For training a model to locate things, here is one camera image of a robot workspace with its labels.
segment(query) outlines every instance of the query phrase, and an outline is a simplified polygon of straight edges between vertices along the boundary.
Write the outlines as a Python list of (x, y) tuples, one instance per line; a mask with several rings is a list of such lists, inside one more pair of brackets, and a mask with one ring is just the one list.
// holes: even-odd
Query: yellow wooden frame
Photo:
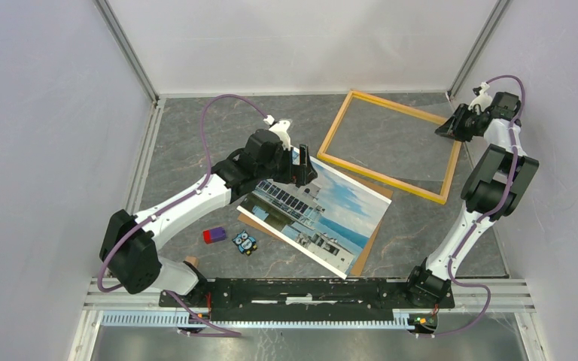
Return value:
[(445, 204), (447, 198), (449, 197), (449, 190), (451, 189), (451, 182), (453, 181), (455, 166), (458, 164), (458, 157), (460, 155), (460, 146), (461, 146), (461, 142), (459, 141), (453, 142), (453, 148), (451, 149), (451, 156), (449, 157), (449, 164), (446, 167), (446, 173), (444, 174), (442, 189), (440, 190), (439, 194), (433, 193), (430, 190), (425, 190), (423, 188), (414, 186), (412, 184), (408, 184), (407, 182), (402, 182), (401, 180), (389, 177), (382, 173), (378, 173), (377, 171), (372, 171), (371, 169), (355, 165), (351, 162), (347, 162), (344, 159), (340, 159), (330, 154), (327, 154), (327, 149), (329, 148), (329, 145), (331, 145), (333, 136), (336, 134), (338, 127), (340, 127), (340, 123), (342, 123), (342, 118), (345, 116), (348, 106), (351, 104), (351, 100), (353, 99), (373, 103), (375, 105), (379, 105), (381, 107), (385, 107), (393, 111), (399, 111), (400, 113), (408, 114), (412, 117), (426, 120), (428, 122), (437, 125), (442, 125), (446, 121), (446, 119), (431, 113), (427, 113), (426, 111), (421, 111), (419, 109), (407, 107), (406, 105), (391, 102), (386, 99), (379, 98), (377, 96), (372, 96), (370, 94), (358, 92), (357, 90), (352, 90), (347, 94), (345, 101), (342, 103), (342, 107), (340, 107), (340, 110), (338, 111), (338, 115), (336, 115), (336, 119), (333, 120), (333, 124), (331, 125), (331, 128), (327, 133), (327, 137), (324, 139), (322, 145), (320, 146), (317, 158), (320, 160), (324, 160), (325, 162), (333, 163), (344, 169), (348, 169), (349, 171), (353, 171), (355, 173), (365, 175), (377, 181), (381, 181), (382, 183), (388, 184), (390, 186), (400, 188), (401, 190), (411, 192), (422, 198), (430, 199), (431, 201), (440, 203), (441, 205)]

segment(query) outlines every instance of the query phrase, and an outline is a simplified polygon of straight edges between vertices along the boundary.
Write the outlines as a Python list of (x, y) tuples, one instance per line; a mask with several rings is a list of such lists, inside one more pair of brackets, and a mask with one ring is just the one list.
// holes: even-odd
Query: blue owl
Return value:
[(246, 231), (240, 232), (232, 241), (238, 246), (240, 253), (246, 254), (247, 256), (258, 249), (256, 239), (251, 237)]

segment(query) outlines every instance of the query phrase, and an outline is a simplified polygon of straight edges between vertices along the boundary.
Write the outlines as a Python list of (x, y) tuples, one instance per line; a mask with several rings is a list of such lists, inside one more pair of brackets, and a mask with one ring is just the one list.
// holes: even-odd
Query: metal corner post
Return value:
[(466, 60), (464, 60), (464, 64), (462, 64), (458, 75), (455, 77), (453, 84), (451, 84), (451, 87), (446, 92), (449, 98), (454, 97), (455, 94), (460, 91), (462, 85), (464, 85), (464, 81), (466, 80), (467, 75), (475, 65), (475, 62), (479, 58), (479, 54), (482, 52), (482, 49), (484, 49), (484, 46), (491, 37), (495, 27), (497, 27), (500, 18), (508, 8), (510, 2), (511, 0), (497, 0), (495, 3), (493, 10), (488, 15), (486, 23), (484, 23), (482, 30), (479, 32), (479, 35), (477, 35), (477, 39), (475, 40), (475, 43), (473, 44), (473, 47), (471, 48)]
[(120, 26), (120, 23), (116, 18), (116, 15), (114, 15), (114, 12), (112, 11), (108, 0), (93, 0), (93, 1), (94, 4), (96, 4), (96, 7), (101, 12), (101, 16), (105, 20), (105, 23), (110, 29), (111, 34), (114, 36), (114, 39), (118, 44), (118, 47), (120, 47), (120, 50), (123, 52), (125, 59), (127, 59), (129, 66), (132, 67), (132, 70), (136, 74), (136, 77), (138, 78), (138, 81), (141, 83), (141, 86), (143, 87), (145, 94), (147, 94), (147, 96), (149, 97), (149, 99), (151, 99), (152, 102), (154, 103), (158, 102), (159, 98), (158, 93), (154, 89), (154, 86), (152, 85), (151, 81), (149, 80), (149, 77), (145, 72), (145, 69), (143, 69), (141, 62), (138, 60), (138, 57), (136, 56), (136, 53), (134, 52), (132, 45), (129, 43), (129, 40), (125, 35), (123, 28)]

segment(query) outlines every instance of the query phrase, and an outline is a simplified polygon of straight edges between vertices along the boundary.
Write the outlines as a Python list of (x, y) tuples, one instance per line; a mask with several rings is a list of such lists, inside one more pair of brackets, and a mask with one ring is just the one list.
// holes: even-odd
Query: white wall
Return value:
[[(540, 169), (498, 229), (510, 268), (528, 281), (552, 358), (578, 359), (578, 1), (513, 2), (458, 100), (509, 73), (525, 82), (522, 146)], [(494, 90), (518, 91), (511, 80), (497, 83)]]
[(92, 1), (0, 1), (0, 360), (66, 358), (149, 107)]
[(446, 90), (495, 0), (110, 0), (160, 93)]

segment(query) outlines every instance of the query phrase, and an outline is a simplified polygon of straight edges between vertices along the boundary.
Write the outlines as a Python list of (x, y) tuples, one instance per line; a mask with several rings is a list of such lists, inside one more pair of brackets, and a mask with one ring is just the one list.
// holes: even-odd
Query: black mounting plate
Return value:
[[(406, 297), (406, 280), (393, 278), (216, 278), (204, 288), (204, 296), (194, 297), (188, 305), (208, 307), (209, 303), (214, 321), (393, 320), (393, 309), (435, 306), (431, 302), (414, 305)], [(309, 296), (312, 301), (330, 303), (294, 303), (292, 299)], [(455, 307), (450, 290), (438, 305)], [(163, 294), (159, 306), (180, 307)]]

